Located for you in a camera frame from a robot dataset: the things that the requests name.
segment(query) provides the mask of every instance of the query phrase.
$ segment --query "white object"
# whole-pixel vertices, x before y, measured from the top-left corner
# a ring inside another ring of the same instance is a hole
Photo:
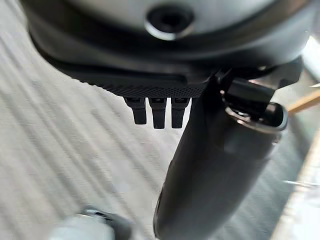
[[[304,66],[320,81],[320,43],[310,36],[302,53]]]
[[[101,217],[76,215],[64,220],[51,233],[48,240],[114,240],[112,227]]]

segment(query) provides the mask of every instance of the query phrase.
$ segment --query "gray wood flooring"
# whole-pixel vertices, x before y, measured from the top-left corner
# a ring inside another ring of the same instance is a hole
[[[154,130],[150,109],[148,124],[137,126],[122,98],[52,68],[32,46],[16,0],[0,1],[0,19],[0,239],[45,240],[88,204],[132,220],[134,239],[154,239],[154,207],[182,130]],[[275,99],[288,105],[312,84],[304,73]],[[269,239],[292,191],[283,181],[296,179],[319,119],[314,107],[290,120],[278,152],[214,239]]]

